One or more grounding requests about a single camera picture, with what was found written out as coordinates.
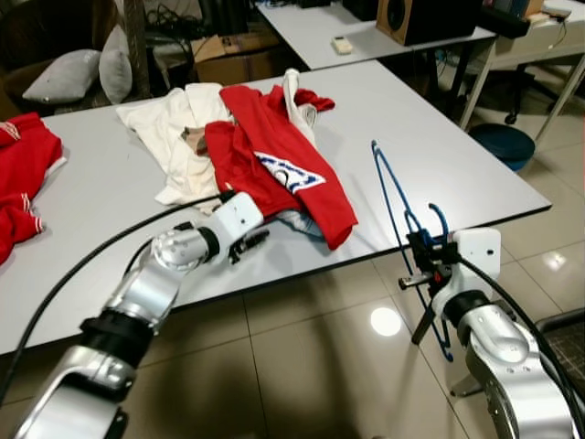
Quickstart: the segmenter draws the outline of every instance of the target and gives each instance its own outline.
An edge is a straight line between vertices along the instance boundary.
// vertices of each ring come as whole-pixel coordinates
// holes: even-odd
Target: white printed patch
[[[319,174],[306,171],[301,167],[293,165],[288,160],[277,158],[273,155],[254,152],[261,163],[270,171],[289,192],[295,193],[297,190],[308,189],[325,182],[325,179]]]

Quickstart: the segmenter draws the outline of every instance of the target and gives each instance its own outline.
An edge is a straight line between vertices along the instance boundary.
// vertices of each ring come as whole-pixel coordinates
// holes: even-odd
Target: cable
[[[163,4],[148,11],[146,21],[148,30],[155,29],[169,37],[182,37],[189,41],[206,37],[209,33],[204,20],[190,15],[180,16]]]
[[[225,202],[227,199],[230,199],[233,196],[233,194],[234,194],[233,191],[223,192],[221,194],[214,195],[211,197],[196,199],[195,201],[188,202],[188,203],[183,204],[181,206],[175,206],[173,208],[165,210],[164,212],[157,213],[156,215],[153,215],[152,217],[150,217],[148,219],[140,221],[140,222],[134,224],[133,226],[129,227],[128,229],[123,230],[120,233],[118,233],[117,235],[109,238],[107,241],[103,242],[98,247],[93,249],[90,253],[88,253],[71,270],[69,270],[67,273],[65,273],[65,275],[57,282],[57,284],[55,284],[55,286],[48,292],[47,296],[43,299],[43,301],[41,302],[41,304],[38,306],[37,310],[35,311],[35,314],[28,321],[25,332],[23,333],[22,337],[20,338],[20,341],[18,342],[18,346],[16,347],[15,354],[12,357],[12,361],[10,362],[10,366],[8,367],[8,371],[5,375],[4,380],[2,381],[2,385],[0,386],[0,407],[2,407],[2,405],[4,403],[4,399],[6,397],[6,394],[8,393],[8,388],[10,387],[10,384],[15,377],[16,366],[18,365],[18,362],[20,361],[20,359],[22,358],[22,356],[25,352],[25,347],[27,346],[28,340],[30,339],[31,334],[32,334],[33,330],[35,329],[35,326],[37,325],[38,320],[40,320],[40,318],[43,316],[43,313],[45,312],[47,307],[50,305],[50,303],[53,301],[53,299],[57,296],[57,294],[61,290],[61,288],[63,288],[63,286],[65,286],[65,284],[75,274],[77,274],[77,272],[79,270],[81,270],[85,265],[87,265],[88,262],[90,262],[92,259],[94,259],[96,256],[98,256],[101,252],[106,250],[112,244],[121,240],[122,238],[126,237],[127,235],[134,233],[135,231],[141,229],[142,227],[147,226],[148,224],[151,224],[151,223],[153,223],[161,218],[167,217],[175,212],[178,212],[179,210],[191,208],[197,204],[204,203],[206,201],[211,201],[213,199],[220,198],[222,200],[222,202]]]
[[[126,265],[126,269],[124,270],[124,274],[123,277],[128,274],[130,272],[130,270],[132,270],[132,267],[134,265],[134,263],[136,262],[136,260],[138,259],[138,256],[140,256],[140,253],[143,252],[143,250],[148,247],[148,245],[152,242],[152,240],[148,240],[147,242],[145,242],[143,245],[141,245],[140,247],[138,247],[138,250],[136,252],[134,252],[132,259],[128,262],[128,265]]]
[[[564,20],[561,22],[561,28],[558,30],[558,38],[557,38],[557,42],[555,44],[552,44],[550,46],[548,46],[548,49],[552,49],[555,48],[556,46],[558,46],[560,43],[563,42],[563,40],[565,39],[565,37],[567,36],[567,20]]]
[[[524,312],[522,307],[512,298],[512,296],[502,288],[494,279],[492,279],[488,274],[484,273],[480,268],[473,265],[473,263],[467,261],[461,255],[459,256],[459,262],[469,268],[472,272],[477,274],[481,277],[484,281],[486,281],[492,288],[494,288],[497,293],[499,293],[504,300],[507,301],[508,304],[512,307],[512,309],[520,316],[520,318],[526,324],[528,330],[532,333],[534,338],[538,343],[538,347],[540,348],[541,352],[548,357],[549,361],[552,363],[555,371],[558,374],[558,378],[560,380],[560,385],[558,388],[560,389],[561,393],[565,397],[567,404],[569,405],[569,410],[575,425],[577,426],[577,431],[581,439],[585,439],[585,422],[583,421],[583,417],[575,400],[575,394],[572,389],[572,385],[567,378],[565,370],[562,368],[560,363],[558,362],[557,355],[554,353],[552,348],[550,347],[547,340],[544,338],[542,333],[538,330],[537,326],[532,322],[530,317]]]

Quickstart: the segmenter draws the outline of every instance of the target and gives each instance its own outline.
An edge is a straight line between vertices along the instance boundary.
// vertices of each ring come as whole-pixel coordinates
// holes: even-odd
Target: white desk
[[[585,5],[573,0],[547,0],[546,5],[572,11],[565,23],[566,35],[564,35],[563,25],[555,20],[548,20],[531,27],[524,37],[516,39],[499,37],[493,45],[486,48],[478,58],[483,63],[483,68],[475,80],[463,111],[460,120],[462,128],[465,128],[469,123],[473,108],[475,108],[490,70],[583,54],[580,63],[570,73],[553,111],[548,115],[544,126],[538,133],[537,142],[545,136],[585,70]]]
[[[280,79],[252,85],[269,91],[275,82]],[[323,243],[272,223],[268,241],[245,254],[239,264],[203,267],[188,276],[178,305],[396,249],[370,151],[373,138],[387,154],[410,205],[434,234],[440,232],[440,225],[427,209],[430,201],[444,210],[453,229],[550,207],[531,186],[376,61],[303,73],[301,85],[336,102],[334,110],[319,116],[315,135],[359,225],[344,245],[330,252]],[[154,201],[164,184],[163,172],[117,119],[113,107],[49,117],[46,123],[62,138],[69,162],[34,200],[48,230],[17,245],[0,265],[0,353],[14,349],[41,299],[74,263],[114,233],[163,209]],[[395,195],[391,199],[401,206]],[[84,318],[98,314],[138,245],[186,215],[137,232],[91,262],[48,308],[31,343],[76,334]]]
[[[425,48],[493,37],[477,27],[469,37],[453,38],[414,46],[401,46],[376,29],[376,21],[360,21],[339,3],[301,9],[297,5],[258,5],[261,13],[311,70],[382,58]],[[346,37],[354,47],[349,55],[337,55],[334,37]]]

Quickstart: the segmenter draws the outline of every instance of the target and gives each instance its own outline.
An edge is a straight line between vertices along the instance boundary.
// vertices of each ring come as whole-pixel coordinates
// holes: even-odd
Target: speaker
[[[466,37],[481,6],[482,0],[380,0],[376,27],[404,46]]]
[[[302,8],[316,7],[316,6],[329,6],[331,0],[298,0],[298,4]]]

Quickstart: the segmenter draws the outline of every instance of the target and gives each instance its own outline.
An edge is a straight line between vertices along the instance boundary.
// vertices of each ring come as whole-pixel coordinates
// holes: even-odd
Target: red t-shirt
[[[42,231],[32,214],[30,199],[45,174],[62,159],[61,141],[36,113],[23,114],[0,125],[0,263],[15,242]]]
[[[238,123],[215,122],[205,129],[219,189],[248,192],[264,217],[306,209],[329,248],[336,249],[357,224],[356,215],[335,171],[290,123],[282,87],[262,95],[237,85],[220,95]],[[294,100],[317,110],[335,105],[307,90],[298,90]]]

